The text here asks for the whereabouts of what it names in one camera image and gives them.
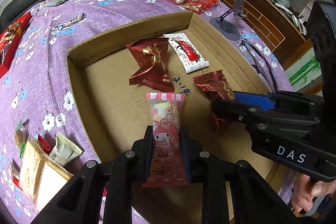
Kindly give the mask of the right hand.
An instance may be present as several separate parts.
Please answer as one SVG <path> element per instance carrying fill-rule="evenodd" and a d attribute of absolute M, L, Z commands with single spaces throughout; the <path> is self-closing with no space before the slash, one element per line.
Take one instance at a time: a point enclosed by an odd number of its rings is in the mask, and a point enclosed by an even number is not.
<path fill-rule="evenodd" d="M 308 212 L 313 207 L 313 198 L 335 192 L 335 181 L 312 183 L 311 178 L 299 173 L 294 181 L 294 193 L 291 204 L 296 212 L 304 210 Z"/>

